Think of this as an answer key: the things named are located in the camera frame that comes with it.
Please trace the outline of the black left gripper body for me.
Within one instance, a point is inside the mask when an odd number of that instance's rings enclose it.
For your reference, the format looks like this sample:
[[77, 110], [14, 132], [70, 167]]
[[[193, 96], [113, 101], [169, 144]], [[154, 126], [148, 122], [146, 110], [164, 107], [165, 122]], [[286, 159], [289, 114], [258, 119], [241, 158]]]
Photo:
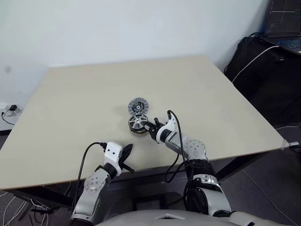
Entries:
[[129, 167], [128, 165], [125, 164], [125, 162], [120, 162], [120, 159], [119, 159], [119, 167], [121, 169], [125, 169], [126, 171], [130, 172], [130, 173], [134, 173], [134, 169]]

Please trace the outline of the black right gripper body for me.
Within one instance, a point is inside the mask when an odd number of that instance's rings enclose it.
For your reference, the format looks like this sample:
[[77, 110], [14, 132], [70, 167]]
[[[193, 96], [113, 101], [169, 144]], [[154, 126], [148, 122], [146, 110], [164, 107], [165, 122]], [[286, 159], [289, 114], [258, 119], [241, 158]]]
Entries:
[[159, 143], [157, 141], [157, 134], [158, 134], [158, 131], [161, 127], [163, 127], [163, 124], [158, 120], [158, 118], [154, 118], [154, 122], [156, 123], [157, 127], [155, 129], [153, 129], [153, 140], [155, 140], [157, 143]]

